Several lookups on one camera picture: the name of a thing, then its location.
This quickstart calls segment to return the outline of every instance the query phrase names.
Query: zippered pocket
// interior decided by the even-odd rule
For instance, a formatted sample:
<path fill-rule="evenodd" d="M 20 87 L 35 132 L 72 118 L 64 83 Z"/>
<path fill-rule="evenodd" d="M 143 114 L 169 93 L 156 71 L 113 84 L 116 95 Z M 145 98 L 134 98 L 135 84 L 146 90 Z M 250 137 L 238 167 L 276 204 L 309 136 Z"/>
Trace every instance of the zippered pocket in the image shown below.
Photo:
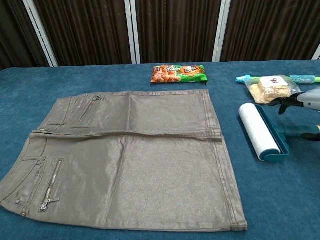
<path fill-rule="evenodd" d="M 72 97 L 59 98 L 49 113 L 47 125 L 65 125 Z"/>
<path fill-rule="evenodd" d="M 0 182 L 0 203 L 26 216 L 46 169 L 45 156 L 27 156 Z"/>
<path fill-rule="evenodd" d="M 82 113 L 82 115 L 80 116 L 78 122 L 82 122 L 83 119 L 85 118 L 85 116 L 88 114 L 88 112 L 90 111 L 90 109 L 93 107 L 93 105 L 96 103 L 96 101 L 101 100 L 100 96 L 94 96 L 90 102 L 90 104 L 88 105 L 88 107 L 85 109 L 85 111 Z"/>
<path fill-rule="evenodd" d="M 41 212 L 46 211 L 48 209 L 49 203 L 60 201 L 60 198 L 52 198 L 52 191 L 53 191 L 55 184 L 57 182 L 57 178 L 61 172 L 61 167 L 62 167 L 63 161 L 64 161 L 64 159 L 60 158 L 55 165 L 55 169 L 53 171 L 51 180 L 49 182 L 49 186 L 46 189 L 44 198 L 43 198 L 41 206 L 40 206 Z"/>

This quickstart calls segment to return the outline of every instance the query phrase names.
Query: teal handle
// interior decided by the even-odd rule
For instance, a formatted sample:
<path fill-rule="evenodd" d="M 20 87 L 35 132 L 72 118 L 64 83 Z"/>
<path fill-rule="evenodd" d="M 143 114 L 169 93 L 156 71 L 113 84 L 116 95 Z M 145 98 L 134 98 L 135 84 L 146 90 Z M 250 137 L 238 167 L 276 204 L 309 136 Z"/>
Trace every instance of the teal handle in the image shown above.
<path fill-rule="evenodd" d="M 272 122 L 266 115 L 264 109 L 259 105 L 255 105 L 255 107 L 257 111 L 260 113 L 260 116 L 262 117 L 266 126 L 270 130 L 270 134 L 272 135 L 274 141 L 280 149 L 280 153 L 278 153 L 278 151 L 275 152 L 272 149 L 264 151 L 262 153 L 263 155 L 260 156 L 260 159 L 269 163 L 283 163 L 286 160 L 286 157 L 289 155 L 289 147 L 285 142 L 286 138 L 277 131 L 275 126 L 272 124 Z"/>
<path fill-rule="evenodd" d="M 258 83 L 260 78 L 262 78 L 262 76 L 245 75 L 236 77 L 235 81 L 241 84 L 244 84 L 247 80 L 251 80 L 252 83 Z M 290 79 L 296 84 L 320 83 L 320 76 L 314 75 L 290 75 Z"/>
<path fill-rule="evenodd" d="M 279 134 L 292 137 L 300 137 L 301 134 L 320 134 L 320 128 L 317 126 L 277 126 Z"/>

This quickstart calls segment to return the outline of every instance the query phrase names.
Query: zipper pull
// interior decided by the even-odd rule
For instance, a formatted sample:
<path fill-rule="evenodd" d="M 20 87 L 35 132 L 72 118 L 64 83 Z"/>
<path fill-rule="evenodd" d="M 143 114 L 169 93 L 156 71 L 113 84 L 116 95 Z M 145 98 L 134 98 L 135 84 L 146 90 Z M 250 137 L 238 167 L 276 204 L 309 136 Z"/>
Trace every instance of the zipper pull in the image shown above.
<path fill-rule="evenodd" d="M 93 101 L 97 101 L 97 100 L 100 100 L 101 98 L 99 96 L 94 96 L 93 97 Z"/>
<path fill-rule="evenodd" d="M 40 207 L 40 210 L 41 210 L 41 211 L 47 210 L 47 207 L 48 207 L 48 204 L 49 204 L 49 203 L 59 202 L 59 201 L 60 201 L 60 198 L 59 198 L 59 197 L 45 200 L 45 201 L 42 203 L 42 205 L 41 205 L 41 207 Z"/>

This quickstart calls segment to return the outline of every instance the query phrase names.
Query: food package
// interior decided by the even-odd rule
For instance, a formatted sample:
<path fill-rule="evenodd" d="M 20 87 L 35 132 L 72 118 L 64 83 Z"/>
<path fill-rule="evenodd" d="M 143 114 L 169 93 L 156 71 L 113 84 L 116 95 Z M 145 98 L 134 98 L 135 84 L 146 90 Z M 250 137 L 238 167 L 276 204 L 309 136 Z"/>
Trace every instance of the food package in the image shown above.
<path fill-rule="evenodd" d="M 154 66 L 152 70 L 152 84 L 164 83 L 194 83 L 208 82 L 203 65 L 181 66 L 181 65 L 161 65 Z"/>
<path fill-rule="evenodd" d="M 298 85 L 284 75 L 263 76 L 254 82 L 249 79 L 245 85 L 257 104 L 268 104 L 276 98 L 290 97 L 301 92 Z"/>

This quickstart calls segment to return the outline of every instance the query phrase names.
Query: seam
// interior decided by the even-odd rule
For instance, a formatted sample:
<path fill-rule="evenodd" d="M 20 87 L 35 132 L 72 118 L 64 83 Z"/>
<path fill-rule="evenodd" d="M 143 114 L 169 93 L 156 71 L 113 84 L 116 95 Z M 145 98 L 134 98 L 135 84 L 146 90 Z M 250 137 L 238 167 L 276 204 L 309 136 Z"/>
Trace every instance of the seam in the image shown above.
<path fill-rule="evenodd" d="M 209 106 L 209 99 L 207 98 L 207 94 L 204 94 L 204 100 L 205 100 L 205 106 L 206 106 L 206 114 L 207 114 L 207 118 L 208 118 L 208 121 L 209 121 L 209 129 L 210 129 L 210 132 L 212 133 L 212 124 L 211 124 L 211 120 L 210 120 L 210 115 L 209 115 L 209 109 L 210 109 L 210 106 Z"/>
<path fill-rule="evenodd" d="M 58 98 L 58 99 L 56 100 L 55 104 L 53 105 L 51 111 L 49 112 L 49 114 L 48 114 L 48 116 L 47 116 L 47 118 L 48 118 L 47 122 L 46 122 L 46 123 L 43 122 L 43 123 L 44 123 L 43 125 L 51 125 L 51 124 L 52 124 L 53 121 L 52 121 L 51 118 L 52 118 L 52 116 L 55 115 L 54 113 L 57 111 L 56 109 L 58 108 L 58 107 L 57 107 L 57 105 L 58 105 L 57 103 L 58 103 L 59 99 L 61 99 L 61 98 Z"/>
<path fill-rule="evenodd" d="M 224 151 L 224 155 L 226 156 L 226 157 L 228 157 L 229 156 L 229 154 L 226 152 L 226 148 L 225 148 L 225 145 L 224 144 L 222 144 L 222 147 L 223 147 L 223 151 Z M 229 168 L 229 165 L 227 166 L 227 172 L 226 173 L 228 173 L 229 174 L 229 176 L 230 176 L 230 178 L 233 180 L 233 186 L 235 186 L 236 185 L 236 187 L 233 187 L 233 189 L 238 189 L 238 186 L 237 186 L 237 180 L 236 180 L 236 176 L 235 176 L 235 173 L 234 172 L 232 172 L 231 171 L 231 169 Z M 234 220 L 235 220 L 235 222 L 237 223 L 237 224 L 239 224 L 238 222 L 237 222 L 237 214 L 236 214 L 236 212 L 234 212 Z"/>
<path fill-rule="evenodd" d="M 83 101 L 85 100 L 85 96 L 84 95 L 80 95 L 80 96 L 77 96 L 76 100 L 74 101 L 74 106 L 77 105 L 77 102 L 79 101 L 79 99 L 81 98 L 81 103 L 80 103 L 80 106 L 82 106 L 83 104 Z M 67 120 L 68 122 L 72 121 L 74 119 L 74 117 L 78 114 L 78 111 L 79 110 L 76 110 L 72 115 L 69 116 L 69 119 Z"/>
<path fill-rule="evenodd" d="M 97 100 L 94 100 L 93 97 L 87 96 L 87 98 L 89 98 L 90 101 L 88 102 L 88 105 L 85 108 L 81 107 L 83 109 L 83 111 L 82 111 L 81 115 L 78 116 L 78 120 L 76 120 L 76 123 L 80 124 L 80 125 L 84 124 L 82 121 L 83 118 L 85 118 L 85 116 L 88 115 L 88 113 L 89 114 L 92 113 L 92 108 L 97 104 Z M 103 101 L 104 98 L 105 98 L 105 96 L 100 98 L 99 102 Z"/>
<path fill-rule="evenodd" d="M 54 105 L 52 106 L 52 108 L 50 109 L 48 115 L 45 117 L 45 119 L 43 120 L 43 122 L 40 124 L 40 126 L 39 126 L 37 129 L 41 129 L 41 128 L 43 128 L 44 126 L 50 124 L 51 115 L 53 114 L 54 109 L 55 109 L 56 104 L 57 104 L 57 102 L 58 102 L 59 99 L 60 99 L 60 98 L 58 98 L 58 99 L 55 101 L 55 103 L 54 103 Z"/>
<path fill-rule="evenodd" d="M 201 92 L 199 92 L 199 94 L 200 94 L 200 96 L 201 96 L 201 98 L 199 99 L 199 103 L 201 103 L 201 104 L 203 104 L 204 103 L 204 92 L 203 91 L 201 91 Z"/>
<path fill-rule="evenodd" d="M 61 128 L 63 125 L 58 125 L 55 129 L 53 129 L 54 131 L 58 130 L 59 128 Z"/>
<path fill-rule="evenodd" d="M 124 157 L 124 153 L 126 151 L 126 148 L 127 148 L 127 144 L 128 144 L 128 138 L 127 136 L 124 136 L 125 138 L 125 143 L 123 145 L 123 150 L 122 150 L 122 153 L 121 153 L 121 156 L 120 156 L 120 161 L 119 161 L 119 167 L 117 169 L 117 172 L 116 172 L 116 175 L 115 175 L 115 179 L 114 179 L 114 184 L 112 186 L 112 190 L 111 190 L 111 197 L 110 197 L 110 200 L 109 200 L 109 204 L 108 204 L 108 212 L 106 214 L 106 221 L 108 221 L 108 218 L 109 218 L 109 213 L 110 213 L 110 209 L 111 209 L 111 205 L 112 205 L 112 202 L 113 202 L 113 199 L 114 199 L 114 195 L 115 195 L 115 191 L 116 191 L 116 186 L 117 186 L 117 183 L 118 183 L 118 176 L 119 176 L 119 172 L 120 172 L 120 168 L 122 166 L 122 161 L 123 161 L 123 157 Z"/>
<path fill-rule="evenodd" d="M 218 149 L 217 149 L 216 145 L 214 145 L 214 148 L 215 148 L 215 151 L 218 152 Z M 237 220 L 236 220 L 235 209 L 234 209 L 234 206 L 233 206 L 232 201 L 231 201 L 230 191 L 229 191 L 228 185 L 226 184 L 228 182 L 228 178 L 227 178 L 227 173 L 226 173 L 225 168 L 221 168 L 221 173 L 222 173 L 222 176 L 223 176 L 223 179 L 224 179 L 224 184 L 222 184 L 222 186 L 226 190 L 225 194 L 227 194 L 226 198 L 227 198 L 228 205 L 230 205 L 229 208 L 231 207 L 231 209 L 232 209 L 232 214 L 231 214 L 231 211 L 229 210 L 230 211 L 231 221 L 232 221 L 233 224 L 239 225 Z"/>
<path fill-rule="evenodd" d="M 44 148 L 43 148 L 40 156 L 42 156 L 44 154 L 46 146 L 47 146 L 47 141 L 48 141 L 47 134 L 44 134 L 44 139 L 45 139 Z"/>
<path fill-rule="evenodd" d="M 84 114 L 84 112 L 86 111 L 86 109 L 89 107 L 91 100 L 89 101 L 88 105 L 86 104 L 87 100 L 90 99 L 89 94 L 84 95 L 84 99 L 81 102 L 81 105 L 78 109 L 78 111 L 76 111 L 76 113 L 72 116 L 72 119 L 70 120 L 70 122 L 79 122 L 79 119 L 81 118 L 81 116 Z"/>
<path fill-rule="evenodd" d="M 36 183 L 35 183 L 32 191 L 31 191 L 31 193 L 30 193 L 30 195 L 29 195 L 29 197 L 28 197 L 28 200 L 26 201 L 23 209 L 21 210 L 21 213 L 26 213 L 26 211 L 28 210 L 28 207 L 30 206 L 31 202 L 33 201 L 33 199 L 34 199 L 34 197 L 35 197 L 35 195 L 36 195 L 36 192 L 37 192 L 37 190 L 38 190 L 38 188 L 39 188 L 39 186 L 40 186 L 40 183 L 41 183 L 41 181 L 42 181 L 42 178 L 43 178 L 43 176 L 44 176 L 44 174 L 45 174 L 46 166 L 47 166 L 47 162 L 46 162 L 46 161 L 43 161 L 43 162 L 42 162 L 42 170 L 41 170 L 41 172 L 40 172 L 40 176 L 39 176 L 38 180 L 36 181 Z"/>
<path fill-rule="evenodd" d="M 126 121 L 126 127 L 125 130 L 127 131 L 129 128 L 129 122 L 130 122 L 130 113 L 131 113 L 131 97 L 129 96 L 129 110 L 128 110 L 128 119 Z"/>
<path fill-rule="evenodd" d="M 195 132 L 195 133 L 172 133 L 172 134 L 140 134 L 137 132 L 98 132 L 98 133 L 88 133 L 88 134 L 72 134 L 72 133 L 56 133 L 56 132 L 48 132 L 48 135 L 66 135 L 66 136 L 75 136 L 75 137 L 102 137 L 102 136 L 115 136 L 115 135 L 130 135 L 130 136 L 141 136 L 141 137 L 155 137 L 155 138 L 192 138 L 192 137 L 214 137 L 221 138 L 221 134 L 218 132 Z"/>
<path fill-rule="evenodd" d="M 70 109 L 71 99 L 72 99 L 72 97 L 69 98 L 68 107 L 67 107 L 67 109 L 66 109 L 66 111 L 65 111 L 65 114 L 64 114 L 64 117 L 63 117 L 63 119 L 62 119 L 62 124 L 66 124 L 66 123 L 65 123 L 65 120 L 66 120 L 66 117 L 67 117 L 68 112 L 69 112 L 69 109 Z"/>
<path fill-rule="evenodd" d="M 142 225 L 141 221 L 131 221 L 131 220 L 112 220 L 112 221 L 109 221 L 109 223 L 138 223 L 139 225 Z M 164 224 L 164 225 L 169 225 L 169 224 L 185 224 L 185 225 L 191 225 L 190 222 L 177 222 L 177 221 L 173 221 L 173 222 L 163 222 L 163 221 L 148 221 L 149 224 Z M 202 222 L 197 222 L 197 224 L 212 224 L 213 225 L 213 222 L 210 222 L 210 221 L 202 221 Z M 239 226 L 237 225 L 224 225 L 221 227 L 222 229 L 224 228 L 239 228 Z"/>
<path fill-rule="evenodd" d="M 205 105 L 206 105 L 206 107 L 208 109 L 208 102 L 207 102 L 206 96 L 204 97 L 204 99 L 205 99 Z M 210 125 L 210 130 L 211 130 L 210 116 L 208 116 L 208 121 L 209 121 L 209 125 Z M 213 147 L 213 154 L 215 156 L 215 162 L 218 165 L 219 176 L 220 176 L 220 180 L 221 180 L 221 184 L 222 184 L 222 189 L 223 189 L 223 192 L 224 192 L 224 197 L 225 197 L 225 200 L 226 200 L 226 205 L 225 206 L 227 207 L 227 209 L 229 211 L 231 222 L 234 223 L 234 219 L 233 218 L 234 218 L 235 212 L 234 212 L 234 209 L 233 209 L 233 206 L 232 206 L 232 203 L 231 203 L 231 199 L 230 199 L 230 194 L 228 192 L 228 188 L 226 187 L 226 179 L 224 177 L 224 170 L 222 168 L 220 157 L 218 156 L 217 146 L 213 143 L 213 135 L 211 135 L 211 144 L 212 144 L 212 147 Z M 230 203 L 231 208 L 232 208 L 233 216 L 231 214 L 229 203 Z"/>
<path fill-rule="evenodd" d="M 128 94 L 110 94 L 112 96 L 128 96 L 128 95 L 136 95 L 143 97 L 158 97 L 158 96 L 176 96 L 176 95 L 192 95 L 192 94 L 200 94 L 200 92 L 191 92 L 191 93 L 171 93 L 171 94 L 153 94 L 153 95 L 143 95 L 137 93 L 128 93 Z"/>
<path fill-rule="evenodd" d="M 46 160 L 46 158 L 47 156 L 25 156 L 22 158 L 21 162 L 32 161 L 32 160 L 43 161 L 43 160 Z"/>
<path fill-rule="evenodd" d="M 204 116 L 205 116 L 205 123 L 206 123 L 207 131 L 211 132 L 209 129 L 209 123 L 208 123 L 208 118 L 207 118 L 206 100 L 205 100 L 204 94 L 201 94 L 201 95 L 202 95 L 202 100 L 203 100 Z"/>
<path fill-rule="evenodd" d="M 30 172 L 27 174 L 27 176 L 18 184 L 18 186 L 16 186 L 16 187 L 12 190 L 11 193 L 9 193 L 7 196 L 5 196 L 3 199 L 0 200 L 0 203 L 1 203 L 3 200 L 7 199 L 11 194 L 13 194 L 13 193 L 17 190 L 17 188 L 20 187 L 20 185 L 24 183 L 24 181 L 29 177 L 29 175 L 32 173 L 32 171 L 35 169 L 35 167 L 36 167 L 36 164 L 33 166 L 33 168 L 30 170 Z"/>
<path fill-rule="evenodd" d="M 23 155 L 23 157 L 21 158 L 21 160 L 27 155 L 27 152 L 29 150 L 29 146 L 30 146 L 30 142 L 31 142 L 31 134 L 29 135 L 29 141 L 28 141 L 28 146 L 26 147 L 25 153 Z"/>

